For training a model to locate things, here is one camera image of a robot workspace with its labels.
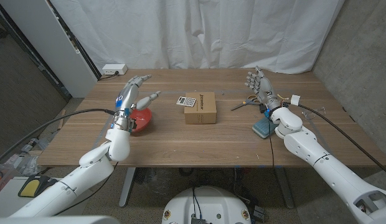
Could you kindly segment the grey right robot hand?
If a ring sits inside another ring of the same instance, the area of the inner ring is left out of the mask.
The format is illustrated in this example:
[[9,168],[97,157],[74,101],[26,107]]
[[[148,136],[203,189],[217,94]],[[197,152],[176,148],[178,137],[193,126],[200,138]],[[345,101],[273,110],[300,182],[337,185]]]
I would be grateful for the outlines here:
[[255,73],[248,72],[245,86],[253,90],[259,103],[266,107],[268,116],[280,108],[280,101],[277,99],[274,88],[259,66],[255,67]]

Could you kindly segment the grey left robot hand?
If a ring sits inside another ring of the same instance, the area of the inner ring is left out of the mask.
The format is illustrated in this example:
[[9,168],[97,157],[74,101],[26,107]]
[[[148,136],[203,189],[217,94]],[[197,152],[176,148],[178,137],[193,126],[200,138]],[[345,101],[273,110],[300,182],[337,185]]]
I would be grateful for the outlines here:
[[139,87],[151,77],[151,74],[145,76],[135,76],[131,78],[120,91],[115,102],[113,129],[131,132],[135,129],[135,120],[130,117],[132,112],[134,110],[142,111],[146,109],[155,99],[158,98],[160,91],[157,91],[136,102],[139,95]]

